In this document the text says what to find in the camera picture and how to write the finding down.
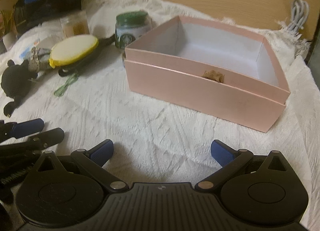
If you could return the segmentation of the pink cardboard box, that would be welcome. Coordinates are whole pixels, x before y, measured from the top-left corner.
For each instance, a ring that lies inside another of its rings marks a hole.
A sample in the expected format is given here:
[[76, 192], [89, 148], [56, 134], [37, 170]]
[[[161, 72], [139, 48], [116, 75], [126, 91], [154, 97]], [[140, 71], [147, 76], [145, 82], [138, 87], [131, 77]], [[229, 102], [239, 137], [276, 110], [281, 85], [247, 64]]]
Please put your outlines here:
[[130, 90], [267, 132], [290, 95], [267, 39], [217, 21], [177, 16], [125, 49]]

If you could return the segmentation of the black plush toy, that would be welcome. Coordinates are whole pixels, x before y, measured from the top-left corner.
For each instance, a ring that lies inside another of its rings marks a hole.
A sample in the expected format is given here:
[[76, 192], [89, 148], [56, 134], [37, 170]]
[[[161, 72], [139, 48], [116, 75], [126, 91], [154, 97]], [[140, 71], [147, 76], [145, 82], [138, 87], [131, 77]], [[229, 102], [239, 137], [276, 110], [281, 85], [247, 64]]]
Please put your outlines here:
[[3, 108], [4, 115], [11, 117], [29, 93], [31, 80], [37, 78], [37, 73], [29, 70], [28, 60], [24, 60], [21, 64], [15, 64], [13, 60], [9, 60], [7, 66], [2, 74], [1, 88], [7, 97], [13, 99]]

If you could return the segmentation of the brown fuzzy object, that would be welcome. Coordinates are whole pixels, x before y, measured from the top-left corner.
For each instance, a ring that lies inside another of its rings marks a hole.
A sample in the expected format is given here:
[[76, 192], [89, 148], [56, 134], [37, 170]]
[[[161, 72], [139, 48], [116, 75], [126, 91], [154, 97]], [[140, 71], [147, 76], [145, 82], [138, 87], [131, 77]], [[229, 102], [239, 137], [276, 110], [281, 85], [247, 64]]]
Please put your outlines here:
[[218, 83], [224, 83], [225, 75], [215, 70], [205, 71], [202, 78], [206, 78]]

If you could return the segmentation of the black blue wrist brace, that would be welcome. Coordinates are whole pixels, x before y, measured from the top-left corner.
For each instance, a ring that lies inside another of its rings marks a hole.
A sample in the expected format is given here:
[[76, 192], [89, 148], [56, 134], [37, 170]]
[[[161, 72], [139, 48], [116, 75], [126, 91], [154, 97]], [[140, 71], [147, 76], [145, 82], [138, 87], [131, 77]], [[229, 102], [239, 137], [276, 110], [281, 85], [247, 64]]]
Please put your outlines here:
[[71, 65], [62, 66], [58, 70], [58, 75], [61, 77], [66, 77], [74, 73], [81, 74], [86, 68], [89, 67], [91, 63], [93, 63], [93, 61], [95, 61], [101, 55], [101, 53], [105, 48], [107, 48], [107, 46], [110, 46], [115, 42], [115, 39], [115, 34], [113, 34], [109, 38], [99, 39], [98, 45], [94, 48], [94, 50], [89, 51], [89, 53], [85, 54], [84, 57], [79, 61], [76, 61]]

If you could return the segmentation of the beige lid powder jar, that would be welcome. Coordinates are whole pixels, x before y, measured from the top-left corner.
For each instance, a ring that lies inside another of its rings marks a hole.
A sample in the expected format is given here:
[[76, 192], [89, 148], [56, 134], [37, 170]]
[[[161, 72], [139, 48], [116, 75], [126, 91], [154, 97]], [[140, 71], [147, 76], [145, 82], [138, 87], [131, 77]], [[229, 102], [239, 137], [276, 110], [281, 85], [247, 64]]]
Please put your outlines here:
[[63, 34], [66, 38], [89, 34], [87, 15], [85, 11], [78, 11], [60, 19]]

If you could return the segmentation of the white knitted blanket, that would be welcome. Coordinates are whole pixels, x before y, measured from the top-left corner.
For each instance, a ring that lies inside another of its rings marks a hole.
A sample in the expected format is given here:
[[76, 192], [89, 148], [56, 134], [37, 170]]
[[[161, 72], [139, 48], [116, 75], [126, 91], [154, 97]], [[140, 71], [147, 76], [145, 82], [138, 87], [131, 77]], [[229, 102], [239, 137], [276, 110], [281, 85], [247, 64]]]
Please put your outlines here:
[[129, 183], [196, 183], [218, 169], [210, 144], [220, 139], [255, 154], [281, 151], [312, 191], [318, 175], [319, 90], [296, 53], [296, 38], [284, 30], [256, 32], [273, 48], [291, 91], [286, 109], [267, 133], [131, 92], [114, 46], [104, 50], [62, 97], [54, 91], [65, 80], [56, 72], [42, 76], [9, 120], [42, 118], [49, 128], [62, 128], [65, 140], [54, 148], [59, 155], [111, 139], [115, 154], [107, 169]]

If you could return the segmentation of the green thread loop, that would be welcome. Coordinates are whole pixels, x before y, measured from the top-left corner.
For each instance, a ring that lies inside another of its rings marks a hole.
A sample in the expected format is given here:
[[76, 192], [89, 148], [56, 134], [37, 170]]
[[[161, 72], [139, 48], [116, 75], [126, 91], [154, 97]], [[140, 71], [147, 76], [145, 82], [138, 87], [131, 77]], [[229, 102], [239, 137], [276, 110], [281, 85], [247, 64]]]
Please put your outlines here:
[[73, 83], [75, 83], [78, 80], [78, 78], [79, 78], [79, 75], [77, 73], [72, 74], [66, 80], [66, 82], [54, 92], [54, 96], [62, 97], [67, 91], [68, 87], [71, 86]]

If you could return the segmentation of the grey patterned soft item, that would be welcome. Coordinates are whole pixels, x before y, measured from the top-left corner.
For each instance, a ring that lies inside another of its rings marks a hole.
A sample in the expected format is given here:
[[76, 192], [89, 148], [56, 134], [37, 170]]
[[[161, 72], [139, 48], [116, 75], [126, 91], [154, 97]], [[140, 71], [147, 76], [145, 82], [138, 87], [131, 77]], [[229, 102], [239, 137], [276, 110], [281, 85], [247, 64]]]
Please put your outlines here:
[[29, 61], [28, 70], [39, 73], [40, 71], [52, 69], [49, 64], [50, 54], [51, 49], [33, 47], [26, 56]]

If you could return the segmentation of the yellow round sponge pad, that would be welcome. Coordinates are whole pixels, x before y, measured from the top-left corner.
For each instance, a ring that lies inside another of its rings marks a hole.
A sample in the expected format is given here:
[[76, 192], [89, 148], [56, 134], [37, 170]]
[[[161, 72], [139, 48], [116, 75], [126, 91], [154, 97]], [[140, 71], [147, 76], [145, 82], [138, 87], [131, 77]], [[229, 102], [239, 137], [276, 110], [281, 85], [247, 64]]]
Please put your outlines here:
[[52, 68], [73, 64], [97, 45], [98, 38], [89, 34], [66, 38], [52, 47], [49, 64]]

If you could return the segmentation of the green lid glass jar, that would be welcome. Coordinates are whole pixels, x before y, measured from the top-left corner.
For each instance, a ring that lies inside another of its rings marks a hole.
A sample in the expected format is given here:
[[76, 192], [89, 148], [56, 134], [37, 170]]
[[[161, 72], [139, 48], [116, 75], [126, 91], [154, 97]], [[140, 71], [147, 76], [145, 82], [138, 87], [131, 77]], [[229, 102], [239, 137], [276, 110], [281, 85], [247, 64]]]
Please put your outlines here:
[[152, 30], [152, 24], [147, 12], [121, 13], [116, 16], [116, 47], [123, 50], [150, 30]]

